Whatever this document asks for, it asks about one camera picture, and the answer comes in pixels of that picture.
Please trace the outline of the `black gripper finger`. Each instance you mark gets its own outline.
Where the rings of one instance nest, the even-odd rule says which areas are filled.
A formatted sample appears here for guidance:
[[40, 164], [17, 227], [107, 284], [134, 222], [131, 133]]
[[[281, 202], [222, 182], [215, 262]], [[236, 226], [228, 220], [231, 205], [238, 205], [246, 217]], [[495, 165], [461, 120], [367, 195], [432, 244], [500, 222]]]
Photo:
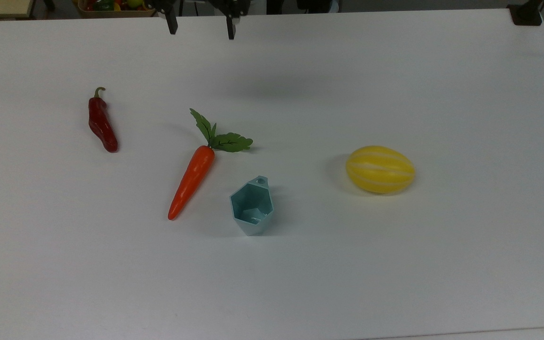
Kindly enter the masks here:
[[229, 40], [235, 39], [236, 25], [240, 18], [248, 15], [249, 0], [209, 0], [209, 3], [218, 9], [224, 16], [227, 24]]
[[175, 35], [178, 30], [177, 18], [175, 15], [175, 0], [152, 0], [152, 7], [162, 15], [168, 24], [170, 34]]

